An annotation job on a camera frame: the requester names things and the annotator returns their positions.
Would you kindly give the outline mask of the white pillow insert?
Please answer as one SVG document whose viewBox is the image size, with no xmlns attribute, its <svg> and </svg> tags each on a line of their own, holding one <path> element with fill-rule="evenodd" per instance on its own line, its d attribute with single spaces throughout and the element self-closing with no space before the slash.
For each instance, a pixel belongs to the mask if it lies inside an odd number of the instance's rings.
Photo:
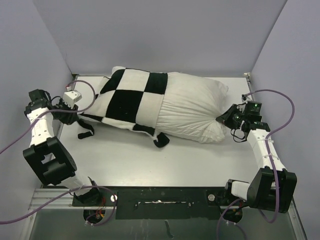
<svg viewBox="0 0 320 240">
<path fill-rule="evenodd" d="M 161 132 L 201 144 L 222 142 L 226 128 L 222 115 L 229 88 L 200 76 L 169 72 L 156 128 Z"/>
</svg>

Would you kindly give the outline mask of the black white checkered pillowcase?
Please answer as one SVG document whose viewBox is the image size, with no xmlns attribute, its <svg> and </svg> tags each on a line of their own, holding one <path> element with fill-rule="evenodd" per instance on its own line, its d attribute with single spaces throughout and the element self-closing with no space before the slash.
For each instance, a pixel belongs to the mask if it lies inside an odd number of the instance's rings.
<svg viewBox="0 0 320 240">
<path fill-rule="evenodd" d="M 110 125 L 151 137 L 158 148 L 169 138 L 156 129 L 168 85 L 168 74 L 115 66 L 103 77 L 94 104 L 80 114 L 83 120 Z"/>
</svg>

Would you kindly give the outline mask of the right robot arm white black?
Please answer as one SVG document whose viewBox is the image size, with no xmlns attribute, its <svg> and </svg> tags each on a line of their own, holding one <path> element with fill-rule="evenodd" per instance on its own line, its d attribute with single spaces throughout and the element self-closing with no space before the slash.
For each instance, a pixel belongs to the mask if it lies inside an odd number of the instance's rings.
<svg viewBox="0 0 320 240">
<path fill-rule="evenodd" d="M 286 213 L 297 185 L 297 176 L 282 164 L 269 136 L 270 127 L 262 121 L 261 107 L 262 104 L 255 101 L 233 104 L 216 119 L 232 131 L 243 132 L 240 142 L 250 144 L 258 167 L 251 182 L 229 179 L 222 197 L 230 205 L 242 199 L 254 209 Z"/>
</svg>

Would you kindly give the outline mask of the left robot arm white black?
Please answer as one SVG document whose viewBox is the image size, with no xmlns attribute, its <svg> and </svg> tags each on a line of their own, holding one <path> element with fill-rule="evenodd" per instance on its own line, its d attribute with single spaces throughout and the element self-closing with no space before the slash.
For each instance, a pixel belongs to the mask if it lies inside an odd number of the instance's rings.
<svg viewBox="0 0 320 240">
<path fill-rule="evenodd" d="M 52 104 L 50 94 L 43 89 L 29 92 L 29 98 L 24 114 L 32 127 L 31 142 L 23 150 L 23 157 L 43 185 L 75 189 L 73 197 L 83 205 L 99 204 L 103 197 L 97 184 L 90 177 L 77 173 L 75 160 L 53 131 L 53 121 L 58 120 L 65 125 L 78 123 L 86 129 L 86 132 L 78 134 L 80 140 L 94 135 L 93 127 L 77 114 L 76 103 L 82 95 L 68 87 L 56 105 Z"/>
</svg>

